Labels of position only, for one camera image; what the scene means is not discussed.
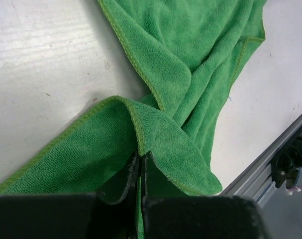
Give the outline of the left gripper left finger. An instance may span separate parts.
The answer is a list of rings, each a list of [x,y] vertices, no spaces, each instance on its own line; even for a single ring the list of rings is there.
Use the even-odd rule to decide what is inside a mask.
[[[99,199],[108,205],[136,204],[140,158],[133,152],[125,165],[97,190]]]

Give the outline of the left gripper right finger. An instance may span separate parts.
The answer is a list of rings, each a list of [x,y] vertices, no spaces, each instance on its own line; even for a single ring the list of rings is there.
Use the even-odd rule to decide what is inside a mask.
[[[156,166],[154,156],[148,151],[141,158],[141,198],[187,197],[187,194],[175,186]]]

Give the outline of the green towel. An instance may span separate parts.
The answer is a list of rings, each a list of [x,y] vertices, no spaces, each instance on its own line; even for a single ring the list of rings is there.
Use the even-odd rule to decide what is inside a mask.
[[[221,109],[265,40],[263,0],[0,0],[0,239],[264,239],[221,196]],[[187,197],[108,205],[148,151]]]

